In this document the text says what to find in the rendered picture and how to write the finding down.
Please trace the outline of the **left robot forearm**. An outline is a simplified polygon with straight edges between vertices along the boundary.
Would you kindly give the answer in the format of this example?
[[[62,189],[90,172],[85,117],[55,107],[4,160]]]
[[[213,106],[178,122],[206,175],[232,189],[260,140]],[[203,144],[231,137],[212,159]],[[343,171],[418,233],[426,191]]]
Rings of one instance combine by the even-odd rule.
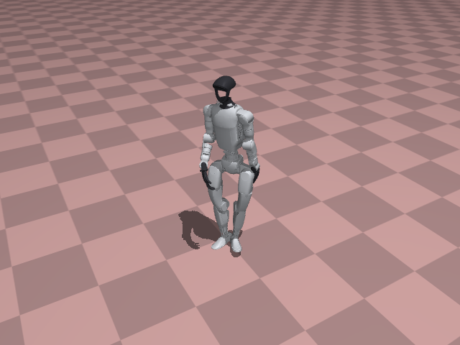
[[[252,150],[252,151],[251,151]],[[251,143],[251,150],[247,150],[247,156],[248,156],[248,161],[250,168],[255,167],[256,171],[258,171],[260,164],[258,163],[257,159],[257,147],[254,141]]]

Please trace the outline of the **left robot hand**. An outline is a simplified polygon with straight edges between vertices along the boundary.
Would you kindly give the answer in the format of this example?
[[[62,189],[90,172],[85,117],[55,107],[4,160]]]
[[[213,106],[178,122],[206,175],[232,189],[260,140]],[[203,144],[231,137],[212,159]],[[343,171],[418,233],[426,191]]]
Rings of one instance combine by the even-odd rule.
[[[253,183],[254,183],[256,181],[258,175],[259,175],[259,169],[258,169],[258,171],[256,171],[255,167],[251,167],[251,170],[255,174],[254,179],[253,179]]]

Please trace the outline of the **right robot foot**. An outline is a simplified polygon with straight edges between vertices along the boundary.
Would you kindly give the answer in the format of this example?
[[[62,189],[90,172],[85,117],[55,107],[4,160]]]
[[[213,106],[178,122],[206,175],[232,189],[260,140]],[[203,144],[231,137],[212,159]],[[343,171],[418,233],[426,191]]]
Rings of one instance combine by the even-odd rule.
[[[211,246],[211,248],[212,249],[220,249],[220,248],[222,248],[223,246],[225,246],[225,244],[227,242],[230,241],[231,235],[232,235],[232,233],[228,231],[228,237],[226,237],[225,239],[224,239],[225,235],[223,235],[222,237],[220,236],[218,238],[218,240]]]

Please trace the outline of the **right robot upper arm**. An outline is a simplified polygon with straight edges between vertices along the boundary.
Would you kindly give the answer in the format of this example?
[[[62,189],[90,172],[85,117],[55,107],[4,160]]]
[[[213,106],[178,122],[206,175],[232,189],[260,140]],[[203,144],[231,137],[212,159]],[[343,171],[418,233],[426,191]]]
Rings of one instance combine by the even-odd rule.
[[[206,133],[204,134],[203,141],[207,143],[214,143],[216,141],[214,130],[213,130],[212,119],[211,119],[211,108],[213,105],[214,104],[209,104],[207,106],[204,106],[203,108],[205,128],[206,128]]]

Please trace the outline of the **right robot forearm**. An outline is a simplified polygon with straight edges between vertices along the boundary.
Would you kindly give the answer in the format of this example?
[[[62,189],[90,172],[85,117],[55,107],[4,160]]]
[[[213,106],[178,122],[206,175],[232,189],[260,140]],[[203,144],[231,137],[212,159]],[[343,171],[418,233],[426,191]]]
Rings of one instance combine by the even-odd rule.
[[[208,143],[203,141],[202,152],[201,152],[201,162],[199,164],[200,169],[201,169],[201,163],[202,162],[205,162],[207,167],[208,167],[208,161],[210,159],[211,150],[212,150],[212,145],[210,145],[210,144],[208,144]]]

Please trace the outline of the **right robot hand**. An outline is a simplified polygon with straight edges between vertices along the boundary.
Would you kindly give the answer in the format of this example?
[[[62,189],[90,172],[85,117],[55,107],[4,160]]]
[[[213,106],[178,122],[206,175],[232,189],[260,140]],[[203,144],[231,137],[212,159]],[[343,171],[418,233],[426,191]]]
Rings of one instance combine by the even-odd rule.
[[[209,183],[211,184],[211,181],[208,179],[208,176],[207,176],[208,168],[207,168],[207,165],[206,165],[205,162],[202,162],[202,163],[201,163],[201,170],[200,170],[200,171],[202,172],[203,180],[204,180],[204,182],[206,183],[206,186],[207,186],[209,189],[211,189],[211,190],[215,190],[214,187],[211,187],[211,186],[209,185]]]

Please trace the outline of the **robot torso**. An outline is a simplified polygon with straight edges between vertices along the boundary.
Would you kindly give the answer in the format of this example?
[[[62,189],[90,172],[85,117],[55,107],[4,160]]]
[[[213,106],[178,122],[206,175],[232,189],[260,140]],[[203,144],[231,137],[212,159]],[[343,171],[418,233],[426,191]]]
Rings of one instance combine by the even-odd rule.
[[[230,174],[240,174],[240,165],[244,158],[239,155],[238,149],[245,140],[242,125],[237,118],[237,111],[243,109],[240,105],[231,103],[229,109],[220,108],[221,102],[217,101],[211,108],[211,119],[216,141],[225,155],[221,159],[222,170]]]

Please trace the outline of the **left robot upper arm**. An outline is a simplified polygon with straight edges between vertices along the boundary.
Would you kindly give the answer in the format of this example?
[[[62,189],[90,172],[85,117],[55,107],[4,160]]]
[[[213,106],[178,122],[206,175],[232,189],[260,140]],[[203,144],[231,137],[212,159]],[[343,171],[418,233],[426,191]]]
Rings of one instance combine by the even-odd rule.
[[[242,141],[244,150],[251,150],[251,143],[254,141],[254,116],[251,111],[239,109],[236,113],[239,123],[242,125],[245,140]],[[252,151],[252,150],[251,150]]]

